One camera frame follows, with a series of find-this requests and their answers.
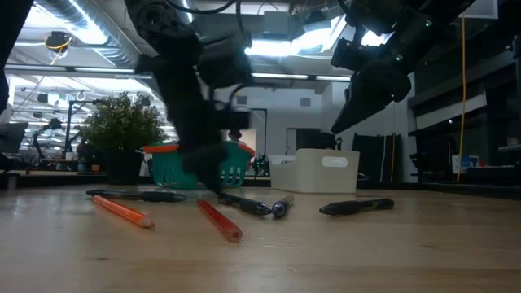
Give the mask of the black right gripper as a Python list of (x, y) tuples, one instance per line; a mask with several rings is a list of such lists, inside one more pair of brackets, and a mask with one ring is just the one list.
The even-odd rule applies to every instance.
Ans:
[(391, 65), (373, 61), (363, 65), (352, 77), (352, 83), (344, 90), (345, 104), (331, 132), (339, 134), (382, 111), (386, 105), (365, 104), (364, 98), (384, 98), (401, 101), (411, 90), (406, 74)]

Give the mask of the dark monitor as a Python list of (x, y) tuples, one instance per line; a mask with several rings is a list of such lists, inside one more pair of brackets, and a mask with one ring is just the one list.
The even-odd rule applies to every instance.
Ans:
[(0, 124), (0, 153), (17, 153), (28, 123)]

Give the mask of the red pencil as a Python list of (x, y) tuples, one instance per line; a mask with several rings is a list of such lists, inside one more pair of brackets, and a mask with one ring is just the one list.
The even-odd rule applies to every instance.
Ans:
[(226, 240), (238, 243), (243, 231), (229, 218), (216, 210), (207, 200), (197, 199), (196, 204), (199, 210), (219, 229)]

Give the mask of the black pen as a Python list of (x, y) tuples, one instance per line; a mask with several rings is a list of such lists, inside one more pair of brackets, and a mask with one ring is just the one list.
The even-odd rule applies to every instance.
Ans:
[(159, 191), (88, 190), (86, 194), (99, 195), (108, 199), (142, 200), (154, 203), (177, 203), (186, 200), (185, 195)]
[(272, 214), (275, 218), (281, 218), (286, 215), (291, 205), (294, 203), (293, 195), (286, 195), (279, 201), (275, 202), (271, 208)]
[(221, 194), (219, 203), (230, 205), (254, 216), (267, 216), (272, 211), (265, 203), (253, 199), (238, 197), (230, 194)]
[(363, 201), (351, 200), (329, 203), (326, 206), (320, 208), (319, 212), (328, 216), (347, 216), (357, 214), (359, 212), (393, 209), (394, 204), (394, 201), (389, 198)]

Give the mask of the teal basket orange rim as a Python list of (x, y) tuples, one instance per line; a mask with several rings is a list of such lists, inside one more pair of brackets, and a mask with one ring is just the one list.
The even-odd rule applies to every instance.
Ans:
[[(225, 141), (227, 159), (221, 164), (221, 185), (237, 187), (243, 184), (245, 173), (255, 151), (249, 146)], [(178, 144), (155, 143), (145, 146), (143, 151), (151, 155), (151, 176), (156, 185), (178, 190), (203, 189), (204, 185), (195, 175), (184, 173)]]

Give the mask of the white plastic bin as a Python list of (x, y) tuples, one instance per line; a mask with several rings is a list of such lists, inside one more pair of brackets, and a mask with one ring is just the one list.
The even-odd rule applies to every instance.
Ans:
[(268, 155), (271, 187), (296, 193), (354, 194), (360, 153), (301, 148), (295, 155)]

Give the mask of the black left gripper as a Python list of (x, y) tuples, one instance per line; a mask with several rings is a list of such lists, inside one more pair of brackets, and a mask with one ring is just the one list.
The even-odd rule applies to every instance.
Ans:
[(177, 113), (173, 123), (179, 136), (183, 171), (195, 175), (216, 195), (221, 194), (222, 163), (227, 151), (221, 140), (220, 123), (212, 113)]

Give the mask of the long ceiling light bar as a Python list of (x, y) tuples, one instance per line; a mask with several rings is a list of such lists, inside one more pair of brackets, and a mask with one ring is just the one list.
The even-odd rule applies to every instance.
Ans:
[[(51, 65), (32, 65), (32, 64), (13, 64), (8, 63), (5, 72), (17, 75), (42, 75), (61, 76), (61, 77), (97, 77), (107, 76), (108, 78), (133, 78), (151, 79), (150, 73), (136, 73), (132, 68), (92, 68), (92, 67), (73, 67), (73, 66), (51, 66)], [(330, 82), (350, 82), (350, 76), (317, 76), (301, 74), (282, 74), (282, 73), (260, 73), (252, 74), (260, 79), (280, 79), (289, 81), (330, 81)]]

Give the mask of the black folding panel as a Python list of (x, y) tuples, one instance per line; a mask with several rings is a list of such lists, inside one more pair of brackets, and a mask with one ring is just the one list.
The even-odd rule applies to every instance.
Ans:
[(401, 135), (360, 135), (353, 138), (352, 150), (360, 153), (359, 172), (371, 182), (401, 182)]

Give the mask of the black metal stand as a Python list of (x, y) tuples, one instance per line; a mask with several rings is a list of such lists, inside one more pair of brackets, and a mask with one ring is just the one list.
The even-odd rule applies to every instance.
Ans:
[(97, 105), (99, 104), (98, 100), (90, 100), (90, 101), (79, 101), (79, 100), (70, 100), (68, 103), (68, 115), (66, 121), (66, 131), (65, 131), (65, 144), (63, 148), (63, 153), (72, 152), (72, 139), (70, 138), (70, 131), (72, 128), (72, 117), (80, 111), (82, 107), (87, 104)]

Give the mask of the orange pencil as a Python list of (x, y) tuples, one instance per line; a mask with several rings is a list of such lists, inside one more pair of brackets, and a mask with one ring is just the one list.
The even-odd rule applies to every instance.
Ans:
[(103, 208), (106, 208), (108, 211), (124, 218), (125, 220), (141, 228), (150, 229), (155, 226), (155, 223), (151, 220), (151, 218), (148, 215), (138, 210), (126, 207), (125, 205), (111, 201), (110, 199), (106, 199), (105, 197), (100, 195), (95, 195), (93, 197), (93, 201), (96, 204), (102, 206)]

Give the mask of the blue white box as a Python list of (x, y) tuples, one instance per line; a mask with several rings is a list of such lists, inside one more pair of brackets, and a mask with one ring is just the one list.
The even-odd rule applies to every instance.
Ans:
[(453, 174), (466, 173), (467, 169), (480, 166), (480, 157), (478, 155), (452, 155), (451, 166)]

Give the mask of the green potted plant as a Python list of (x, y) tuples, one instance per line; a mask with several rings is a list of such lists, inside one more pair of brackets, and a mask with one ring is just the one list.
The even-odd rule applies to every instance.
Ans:
[(87, 145), (103, 153), (111, 185), (137, 185), (142, 148), (167, 138), (159, 110), (146, 100), (146, 95), (131, 99), (126, 92), (101, 98), (94, 103), (94, 114), (78, 127)]

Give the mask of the black aluminium table frame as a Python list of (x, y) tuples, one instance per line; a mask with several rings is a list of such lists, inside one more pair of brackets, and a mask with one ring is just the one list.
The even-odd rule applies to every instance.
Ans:
[[(19, 173), (0, 173), (0, 190), (107, 183), (107, 175), (64, 175), (61, 173), (58, 175), (20, 175)], [(456, 183), (373, 183), (361, 180), (357, 182), (357, 188), (359, 190), (424, 190), (521, 201), (521, 186), (486, 186)]]

